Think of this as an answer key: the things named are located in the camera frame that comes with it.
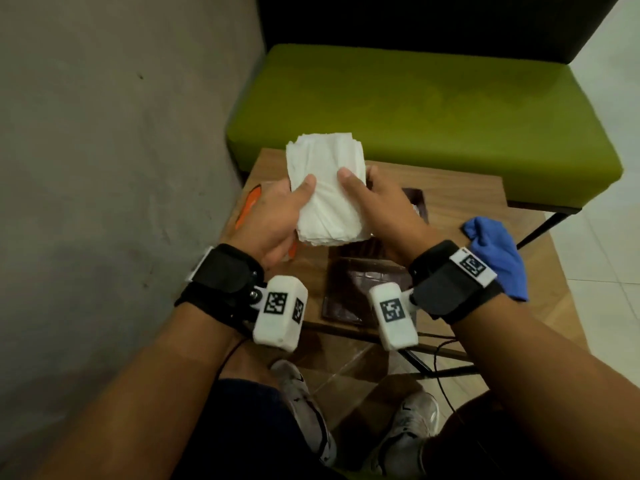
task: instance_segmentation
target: green bench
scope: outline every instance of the green bench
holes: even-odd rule
[[[227,139],[249,171],[262,147],[333,132],[353,133],[370,160],[500,175],[511,205],[555,221],[622,175],[571,69],[539,61],[277,45]]]

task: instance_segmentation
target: stack of napkins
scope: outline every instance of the stack of napkins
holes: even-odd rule
[[[300,211],[298,238],[314,246],[340,246],[364,241],[360,215],[347,199],[336,173],[347,167],[366,181],[362,144],[351,133],[304,134],[287,145],[287,170],[295,190],[309,173],[316,176],[316,192]]]

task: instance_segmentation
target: forearm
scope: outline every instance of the forearm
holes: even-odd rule
[[[500,295],[453,325],[502,404],[568,474],[640,471],[640,390]]]
[[[240,339],[185,303],[77,419],[36,478],[169,478]]]

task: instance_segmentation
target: shoe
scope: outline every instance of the shoe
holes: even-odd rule
[[[413,393],[396,411],[389,432],[364,461],[362,471],[386,476],[384,456],[392,446],[435,436],[439,425],[440,407],[434,396],[425,391]],[[416,452],[418,457],[421,448]]]
[[[327,467],[332,467],[337,456],[335,440],[315,400],[309,394],[304,377],[291,362],[281,359],[271,366],[280,385],[280,393],[289,406],[311,451]]]

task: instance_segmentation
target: gray wall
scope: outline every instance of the gray wall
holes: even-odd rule
[[[171,310],[240,190],[253,0],[0,0],[0,461],[9,476]]]

